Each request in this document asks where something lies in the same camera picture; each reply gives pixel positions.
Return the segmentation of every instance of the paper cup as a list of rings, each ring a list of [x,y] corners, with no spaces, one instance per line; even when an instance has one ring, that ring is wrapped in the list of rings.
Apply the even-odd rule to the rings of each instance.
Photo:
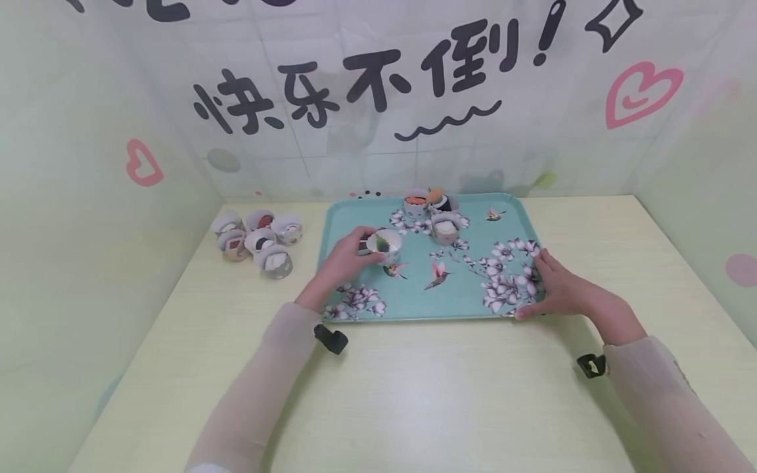
[[[450,222],[454,225],[455,231],[451,233],[440,232],[437,226],[442,222]],[[431,236],[441,246],[450,246],[460,237],[460,229],[463,227],[463,219],[454,212],[442,212],[431,216]]]
[[[450,209],[449,210],[439,210],[437,207],[434,207],[433,205],[428,206],[428,211],[431,212],[431,214],[435,213],[443,213],[443,212],[457,212],[460,208],[460,202],[457,200],[457,198],[454,195],[444,195],[447,198],[447,202],[449,202]]]
[[[245,248],[252,254],[258,254],[274,244],[276,244],[276,233],[271,229],[255,230],[254,232],[250,232],[247,238],[245,238]]]
[[[409,191],[405,192],[404,198],[407,199],[408,197],[426,198],[428,197],[428,190],[421,188],[410,189]],[[426,212],[428,212],[428,203],[423,205],[408,204],[405,200],[402,200],[402,209],[405,211],[407,216],[410,216],[414,219],[420,219],[426,215]]]
[[[247,216],[245,223],[247,223],[247,228],[249,228],[251,232],[258,229],[269,229],[271,228],[273,218],[273,212],[270,210],[255,210]]]
[[[216,245],[227,260],[239,262],[250,257],[250,251],[245,247],[245,235],[242,230],[232,230],[218,238]]]
[[[389,243],[389,251],[379,251],[376,246],[376,237],[380,236]],[[400,249],[402,248],[402,235],[394,230],[378,230],[376,233],[368,237],[366,246],[371,253],[380,253],[384,255],[383,265],[395,264],[400,259]]]
[[[210,224],[210,230],[220,237],[226,232],[232,230],[245,230],[245,224],[241,222],[241,217],[234,210],[227,209],[220,213]]]
[[[294,268],[286,247],[280,244],[262,250],[255,256],[254,262],[260,267],[263,275],[271,279],[283,279]]]
[[[276,217],[271,224],[279,243],[287,246],[297,244],[302,239],[302,224],[296,215],[288,214]]]

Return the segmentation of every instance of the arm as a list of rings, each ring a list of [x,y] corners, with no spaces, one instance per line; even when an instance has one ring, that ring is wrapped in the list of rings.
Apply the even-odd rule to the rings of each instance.
[[[210,414],[189,457],[189,471],[259,470],[289,392],[316,345],[313,329],[324,301],[339,282],[382,258],[357,256],[360,237],[372,231],[358,227],[342,238],[297,300],[277,312],[257,351]]]
[[[535,258],[547,297],[516,314],[582,313],[604,340],[609,379],[671,473],[755,473],[692,391],[675,358],[648,337],[619,296],[579,278],[543,250]]]

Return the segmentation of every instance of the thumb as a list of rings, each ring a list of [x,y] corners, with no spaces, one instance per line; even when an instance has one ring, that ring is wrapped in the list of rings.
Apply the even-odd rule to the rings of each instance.
[[[516,310],[516,320],[528,320],[531,317],[539,316],[550,311],[550,299],[544,299],[541,302],[529,304]]]

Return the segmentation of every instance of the pink dot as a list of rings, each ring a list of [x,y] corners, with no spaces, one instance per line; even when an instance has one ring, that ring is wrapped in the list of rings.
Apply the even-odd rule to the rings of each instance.
[[[725,262],[725,273],[739,286],[757,286],[757,258],[750,254],[734,254]]]

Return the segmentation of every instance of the hummingbird print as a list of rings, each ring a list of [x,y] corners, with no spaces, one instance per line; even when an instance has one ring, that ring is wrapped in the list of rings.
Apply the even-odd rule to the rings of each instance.
[[[449,276],[450,274],[452,273],[444,271],[444,263],[436,264],[431,261],[431,277],[434,279],[428,286],[426,286],[426,289],[424,289],[424,291],[437,287],[439,284],[446,281],[447,276]]]
[[[494,207],[489,206],[489,213],[486,216],[486,220],[490,222],[496,222],[497,220],[502,218],[502,215],[504,215],[505,212],[507,212],[507,210],[497,212],[496,210],[494,210]]]
[[[384,266],[384,273],[386,273],[387,276],[390,276],[395,279],[407,279],[405,276],[400,274],[400,269],[407,266],[407,263],[402,264],[388,264],[387,266]]]

